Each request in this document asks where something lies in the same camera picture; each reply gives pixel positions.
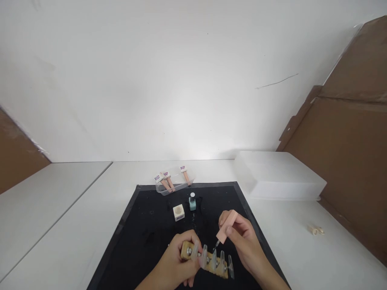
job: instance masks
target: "white table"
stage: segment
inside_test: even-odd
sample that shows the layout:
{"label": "white table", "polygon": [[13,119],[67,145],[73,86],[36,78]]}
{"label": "white table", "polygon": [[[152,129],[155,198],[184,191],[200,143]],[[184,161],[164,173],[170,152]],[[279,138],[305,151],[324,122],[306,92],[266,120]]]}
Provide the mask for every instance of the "white table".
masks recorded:
{"label": "white table", "polygon": [[[157,170],[181,164],[195,172],[195,182],[237,181],[233,162],[113,163],[0,289],[85,290],[137,184],[152,184]],[[386,288],[386,268],[317,202],[246,199],[293,289]],[[308,224],[326,234],[313,236]]]}
{"label": "white table", "polygon": [[109,164],[50,164],[0,195],[0,281]]}

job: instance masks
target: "plastic storage box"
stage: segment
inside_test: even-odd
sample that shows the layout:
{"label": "plastic storage box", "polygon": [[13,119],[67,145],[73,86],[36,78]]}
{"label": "plastic storage box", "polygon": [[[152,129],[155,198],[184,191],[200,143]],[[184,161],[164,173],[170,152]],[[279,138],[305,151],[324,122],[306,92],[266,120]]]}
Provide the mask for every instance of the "plastic storage box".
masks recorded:
{"label": "plastic storage box", "polygon": [[[188,182],[185,180],[184,174],[180,171],[179,167],[169,168],[167,171],[171,175],[171,181],[175,187],[175,192],[188,186]],[[194,182],[195,175],[191,169],[187,170],[187,174],[189,183],[191,185]],[[168,195],[172,193],[169,192],[160,182],[156,182],[156,191],[162,195]]]}
{"label": "plastic storage box", "polygon": [[320,200],[327,184],[287,152],[241,151],[234,162],[238,182],[251,198]]}

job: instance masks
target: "black work mat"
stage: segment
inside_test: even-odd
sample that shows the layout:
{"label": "black work mat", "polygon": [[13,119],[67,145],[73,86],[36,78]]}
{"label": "black work mat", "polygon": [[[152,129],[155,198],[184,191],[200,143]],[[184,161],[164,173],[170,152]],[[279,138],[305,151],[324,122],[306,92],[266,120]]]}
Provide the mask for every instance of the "black work mat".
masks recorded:
{"label": "black work mat", "polygon": [[[196,210],[189,210],[188,198],[196,195]],[[175,222],[173,207],[183,204],[185,218]],[[138,185],[89,284],[91,289],[134,289],[152,271],[175,234],[194,229],[202,245],[212,251],[217,242],[218,220],[222,211],[234,209],[248,218],[263,251],[286,281],[237,182],[195,183],[167,196],[153,185]],[[235,246],[227,239],[217,247],[233,259],[235,280],[225,280],[200,269],[193,289],[260,289],[243,267]],[[187,289],[182,284],[178,289]]]}

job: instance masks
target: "clear plastic container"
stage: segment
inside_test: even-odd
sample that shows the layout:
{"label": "clear plastic container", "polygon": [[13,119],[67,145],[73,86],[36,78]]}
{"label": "clear plastic container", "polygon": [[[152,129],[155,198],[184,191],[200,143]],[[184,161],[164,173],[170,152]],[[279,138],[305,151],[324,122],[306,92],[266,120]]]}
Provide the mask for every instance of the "clear plastic container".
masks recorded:
{"label": "clear plastic container", "polygon": [[[168,169],[169,174],[171,175],[171,181],[173,183],[173,186],[175,187],[175,191],[169,192],[164,185],[161,184],[161,182],[156,183],[156,191],[158,193],[161,193],[162,195],[168,195],[170,193],[176,192],[179,189],[183,189],[188,186],[188,182],[184,178],[184,174],[180,172],[180,169],[178,167],[176,168],[169,168]],[[192,170],[188,169],[186,171],[188,174],[188,179],[190,185],[194,182],[195,175],[192,172]]]}

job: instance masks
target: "teal nail polish bottle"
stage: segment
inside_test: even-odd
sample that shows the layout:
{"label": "teal nail polish bottle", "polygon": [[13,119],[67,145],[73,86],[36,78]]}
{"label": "teal nail polish bottle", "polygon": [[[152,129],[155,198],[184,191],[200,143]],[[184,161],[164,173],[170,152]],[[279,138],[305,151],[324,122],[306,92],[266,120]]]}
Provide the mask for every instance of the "teal nail polish bottle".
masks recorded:
{"label": "teal nail polish bottle", "polygon": [[189,198],[189,209],[190,211],[194,211],[196,209],[196,201],[195,201],[194,193],[191,193],[191,197]]}

